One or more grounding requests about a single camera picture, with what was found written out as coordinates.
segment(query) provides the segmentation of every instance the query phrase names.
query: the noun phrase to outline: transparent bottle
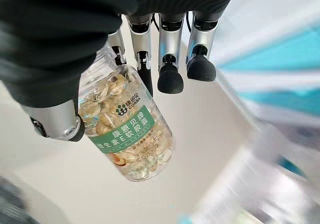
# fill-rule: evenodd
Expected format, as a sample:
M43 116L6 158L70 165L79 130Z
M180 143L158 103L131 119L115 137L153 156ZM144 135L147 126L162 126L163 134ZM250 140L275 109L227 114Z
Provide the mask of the transparent bottle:
M79 114L85 134L130 181L148 180L170 160L175 140L137 71L97 52L81 75Z

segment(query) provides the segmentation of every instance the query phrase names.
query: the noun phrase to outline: green label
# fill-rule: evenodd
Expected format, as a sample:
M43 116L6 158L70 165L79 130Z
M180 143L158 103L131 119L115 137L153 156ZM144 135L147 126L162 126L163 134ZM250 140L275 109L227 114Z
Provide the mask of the green label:
M145 105L134 116L104 135L89 137L103 153L117 153L140 141L155 125Z

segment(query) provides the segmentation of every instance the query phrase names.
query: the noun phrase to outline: black rubber glove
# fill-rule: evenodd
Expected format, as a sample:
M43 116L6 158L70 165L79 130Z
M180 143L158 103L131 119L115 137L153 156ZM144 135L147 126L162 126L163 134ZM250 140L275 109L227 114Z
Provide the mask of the black rubber glove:
M0 0L0 79L21 105L78 99L81 73L144 0Z

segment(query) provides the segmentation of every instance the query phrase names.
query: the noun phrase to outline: brand logo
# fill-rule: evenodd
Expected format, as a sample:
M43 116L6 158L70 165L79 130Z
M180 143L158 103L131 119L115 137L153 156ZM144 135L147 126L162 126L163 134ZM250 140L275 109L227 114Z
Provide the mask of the brand logo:
M138 93L134 94L129 100L126 101L126 106L131 109L141 100Z
M139 94L134 94L129 100L126 101L125 104L118 105L118 108L115 110L119 116L123 116L128 112L128 109L132 109L141 98L139 97Z
M118 113L119 116L123 116L128 112L128 109L126 108L126 105L123 104L122 106L118 105L118 108L115 111Z

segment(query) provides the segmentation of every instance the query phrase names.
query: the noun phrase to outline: robotic hand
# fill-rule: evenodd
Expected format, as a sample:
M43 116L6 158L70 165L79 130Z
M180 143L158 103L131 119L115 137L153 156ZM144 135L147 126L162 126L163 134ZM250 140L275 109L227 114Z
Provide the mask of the robotic hand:
M129 23L138 73L149 92L150 25L159 13L158 90L183 91L179 52L185 13L193 11L186 57L189 79L212 82L208 61L219 18L230 0L0 0L0 79L30 116L39 134L78 141L81 73L108 43L125 64L119 15Z

